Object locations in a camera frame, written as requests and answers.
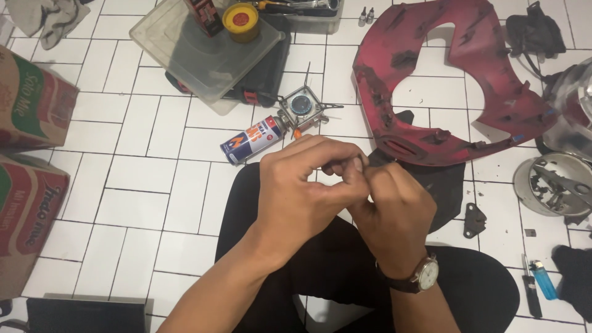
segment wristwatch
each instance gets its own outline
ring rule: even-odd
[[[378,266],[378,261],[376,262],[376,269],[378,275],[387,282],[389,287],[399,292],[411,294],[418,294],[430,289],[436,283],[440,271],[435,254],[430,254],[421,260],[413,275],[405,280],[395,280],[384,275]]]

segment red plastic body panel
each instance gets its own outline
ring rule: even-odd
[[[485,97],[482,124],[510,133],[496,143],[471,143],[447,130],[415,127],[397,120],[391,96],[416,67],[427,33],[444,23],[456,28],[448,61],[472,75]],[[487,0],[437,0],[393,5],[374,22],[353,70],[378,148],[420,165],[452,165],[517,146],[556,122],[556,112],[522,84],[510,65],[500,22]]]

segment stove burner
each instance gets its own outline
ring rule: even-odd
[[[290,108],[295,114],[307,114],[312,107],[313,103],[310,98],[304,95],[294,97],[292,103],[290,103]]]

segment black pants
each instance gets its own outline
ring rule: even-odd
[[[220,230],[216,261],[257,218],[259,164],[244,167],[236,179]],[[282,212],[277,212],[278,219]],[[470,249],[428,246],[440,265],[438,284],[463,333],[502,333],[514,318],[520,296],[510,273],[490,256]],[[306,332],[292,296],[301,294],[375,309],[338,332],[394,332],[388,287],[375,259],[350,223],[335,217],[263,282],[235,333]]]

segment forearm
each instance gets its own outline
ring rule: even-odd
[[[391,289],[397,333],[460,333],[438,284],[419,294]]]
[[[159,333],[232,332],[263,281],[281,267],[260,254],[252,229],[185,292]]]

